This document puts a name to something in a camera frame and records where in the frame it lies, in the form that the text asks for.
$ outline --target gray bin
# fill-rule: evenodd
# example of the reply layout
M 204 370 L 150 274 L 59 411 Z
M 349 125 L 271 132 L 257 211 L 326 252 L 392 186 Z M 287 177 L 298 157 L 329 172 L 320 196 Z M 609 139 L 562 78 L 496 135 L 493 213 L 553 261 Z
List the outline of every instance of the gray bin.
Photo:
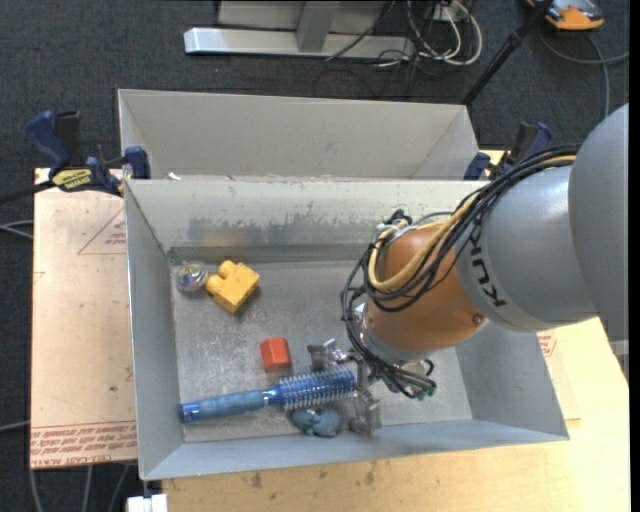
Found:
M 434 397 L 376 384 L 383 426 L 372 436 L 306 436 L 274 407 L 183 425 L 180 402 L 274 383 L 260 358 L 266 338 L 288 339 L 296 372 L 309 369 L 310 343 L 347 349 L 339 293 L 375 226 L 397 208 L 452 209 L 477 188 L 460 181 L 475 139 L 466 110 L 449 105 L 145 91 L 119 100 L 123 149 L 142 145 L 154 173 L 125 193 L 143 479 L 567 438 L 537 337 L 494 325 L 434 355 Z M 170 172 L 182 179 L 160 179 Z M 231 315 L 204 291 L 175 289 L 190 259 L 242 261 L 259 288 Z

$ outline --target blue clamp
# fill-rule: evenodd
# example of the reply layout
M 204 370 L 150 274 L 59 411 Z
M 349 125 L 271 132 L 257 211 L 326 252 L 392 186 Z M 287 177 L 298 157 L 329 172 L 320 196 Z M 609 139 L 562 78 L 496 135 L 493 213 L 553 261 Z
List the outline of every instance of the blue clamp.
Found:
M 489 168 L 491 158 L 486 153 L 479 151 L 476 156 L 471 160 L 471 163 L 467 167 L 467 171 L 464 173 L 465 180 L 479 180 L 480 177 Z
M 54 114 L 50 110 L 42 112 L 27 124 L 26 134 L 40 153 L 53 161 L 49 170 L 49 181 L 64 192 L 94 190 L 121 196 L 122 180 L 109 172 L 107 164 L 129 164 L 131 177 L 149 179 L 151 168 L 146 152 L 140 146 L 129 147 L 121 158 L 103 164 L 89 156 L 84 166 L 70 166 L 71 156 L 56 133 Z
M 538 122 L 533 125 L 521 122 L 516 142 L 511 151 L 506 151 L 502 156 L 495 174 L 505 174 L 517 163 L 544 151 L 549 147 L 552 139 L 551 130 L 544 123 Z

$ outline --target brush bristles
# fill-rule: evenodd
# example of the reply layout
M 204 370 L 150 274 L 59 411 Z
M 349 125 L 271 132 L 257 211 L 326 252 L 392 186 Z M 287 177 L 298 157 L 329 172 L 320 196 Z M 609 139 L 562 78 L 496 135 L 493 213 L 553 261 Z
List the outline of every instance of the brush bristles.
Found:
M 280 379 L 285 410 L 301 409 L 343 400 L 353 392 L 356 379 L 344 368 L 307 372 Z

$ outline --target clamp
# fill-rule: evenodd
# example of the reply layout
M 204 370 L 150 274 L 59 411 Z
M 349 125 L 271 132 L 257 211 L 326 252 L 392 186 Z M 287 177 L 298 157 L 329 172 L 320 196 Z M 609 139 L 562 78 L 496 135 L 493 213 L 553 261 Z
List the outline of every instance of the clamp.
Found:
M 67 127 L 77 129 L 79 113 L 65 113 L 54 116 L 46 110 L 34 117 L 27 124 L 26 134 L 35 148 L 53 161 L 49 171 L 49 185 L 56 186 L 64 192 L 93 190 L 116 196 L 122 195 L 122 180 L 111 174 L 109 167 L 128 164 L 131 171 L 125 178 L 149 179 L 151 168 L 146 152 L 140 146 L 132 146 L 125 150 L 124 156 L 102 162 L 89 156 L 84 166 L 71 166 L 71 154 L 56 131 L 55 121 L 60 120 Z

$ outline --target yellow toy block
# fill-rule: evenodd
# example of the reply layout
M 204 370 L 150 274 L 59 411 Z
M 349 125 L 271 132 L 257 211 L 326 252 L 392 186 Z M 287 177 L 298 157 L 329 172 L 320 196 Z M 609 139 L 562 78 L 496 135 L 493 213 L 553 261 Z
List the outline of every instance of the yellow toy block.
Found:
M 216 303 L 235 313 L 256 289 L 259 280 L 260 274 L 243 263 L 225 260 L 218 267 L 218 274 L 209 277 L 205 289 Z

